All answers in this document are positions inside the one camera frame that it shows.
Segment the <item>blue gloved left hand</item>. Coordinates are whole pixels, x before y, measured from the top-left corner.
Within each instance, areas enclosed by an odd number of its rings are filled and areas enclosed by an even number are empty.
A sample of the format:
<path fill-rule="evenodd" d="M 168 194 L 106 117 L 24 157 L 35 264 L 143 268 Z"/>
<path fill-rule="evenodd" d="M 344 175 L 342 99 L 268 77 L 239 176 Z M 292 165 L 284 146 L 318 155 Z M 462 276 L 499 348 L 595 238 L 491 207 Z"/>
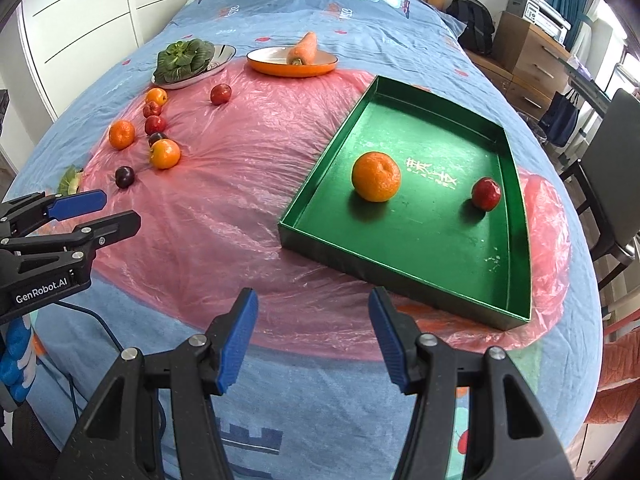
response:
<path fill-rule="evenodd" d="M 28 314 L 1 327 L 1 407 L 14 412 L 25 401 L 37 371 L 34 330 Z"/>

